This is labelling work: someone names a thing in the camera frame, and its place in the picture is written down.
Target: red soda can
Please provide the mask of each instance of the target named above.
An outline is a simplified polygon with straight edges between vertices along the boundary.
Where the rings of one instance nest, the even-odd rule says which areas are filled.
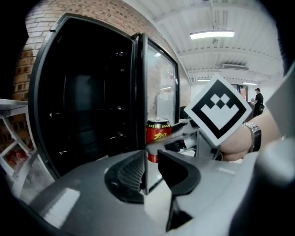
[[[172,127],[167,118],[153,117],[147,119],[146,144],[171,134]],[[158,163],[158,156],[147,154],[149,161]]]

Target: ceiling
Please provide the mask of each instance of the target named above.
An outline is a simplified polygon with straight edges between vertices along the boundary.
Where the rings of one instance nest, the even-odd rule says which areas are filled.
[[[257,0],[124,0],[171,45],[191,82],[219,73],[231,83],[262,84],[283,77],[274,20]],[[191,40],[205,30],[235,31],[233,38]],[[244,65],[248,71],[222,69]]]

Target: refrigerator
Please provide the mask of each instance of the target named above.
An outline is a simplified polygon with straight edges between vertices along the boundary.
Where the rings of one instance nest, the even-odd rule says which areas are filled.
[[[179,120],[177,62],[148,35],[65,13],[37,55],[29,118],[59,178],[84,163],[145,148],[150,117]]]

